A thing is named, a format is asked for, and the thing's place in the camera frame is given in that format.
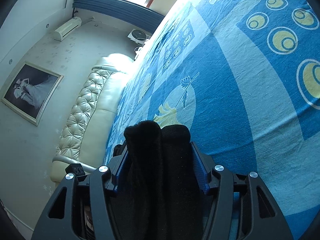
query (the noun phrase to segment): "couple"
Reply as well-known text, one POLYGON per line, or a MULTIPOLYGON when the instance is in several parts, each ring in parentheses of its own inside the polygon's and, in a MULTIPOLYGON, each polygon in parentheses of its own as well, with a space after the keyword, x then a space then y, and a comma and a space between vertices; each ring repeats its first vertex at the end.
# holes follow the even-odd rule
POLYGON ((25 100, 28 104, 34 106, 34 108, 38 110, 47 98, 56 80, 57 78, 55 76, 49 75, 46 81, 34 86, 29 83, 28 78, 23 80, 18 79, 13 86, 13 94, 15 98, 25 100))

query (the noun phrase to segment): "blue curtain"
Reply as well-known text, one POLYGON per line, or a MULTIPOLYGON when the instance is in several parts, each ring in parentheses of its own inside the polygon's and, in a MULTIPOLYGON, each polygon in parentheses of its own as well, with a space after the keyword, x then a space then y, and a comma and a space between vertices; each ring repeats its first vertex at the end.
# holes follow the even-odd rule
POLYGON ((73 8, 86 9, 118 18, 153 33, 164 16, 125 0, 74 0, 73 8))

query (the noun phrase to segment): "air conditioner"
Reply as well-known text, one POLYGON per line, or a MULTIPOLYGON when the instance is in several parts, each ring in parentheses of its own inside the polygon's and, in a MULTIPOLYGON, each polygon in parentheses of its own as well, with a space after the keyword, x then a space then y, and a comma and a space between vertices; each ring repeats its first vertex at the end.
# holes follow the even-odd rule
POLYGON ((60 26, 53 33, 53 38, 57 41, 63 41, 71 32, 81 26, 81 18, 74 17, 67 21, 64 25, 60 26))
POLYGON ((128 35, 128 38, 130 38, 130 40, 134 41, 137 44, 140 44, 141 46, 143 46, 144 42, 147 39, 150 39, 151 36, 146 35, 143 31, 141 30, 136 30, 133 29, 130 34, 128 35))

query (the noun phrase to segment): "bed sheet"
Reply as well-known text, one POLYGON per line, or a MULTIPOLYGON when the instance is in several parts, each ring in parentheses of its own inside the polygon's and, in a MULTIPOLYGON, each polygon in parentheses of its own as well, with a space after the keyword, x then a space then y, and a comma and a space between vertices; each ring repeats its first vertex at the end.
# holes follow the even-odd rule
POLYGON ((320 28, 306 0, 178 0, 124 90, 127 126, 186 125, 201 152, 257 171, 298 239, 320 208, 320 28))

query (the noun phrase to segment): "picture frame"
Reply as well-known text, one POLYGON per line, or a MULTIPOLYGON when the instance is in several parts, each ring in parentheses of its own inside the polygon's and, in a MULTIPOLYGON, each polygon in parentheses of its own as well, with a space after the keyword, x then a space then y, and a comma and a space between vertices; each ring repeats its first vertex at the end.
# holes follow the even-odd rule
POLYGON ((6 87, 1 101, 17 114, 38 125, 45 107, 64 76, 25 61, 10 85, 6 87))

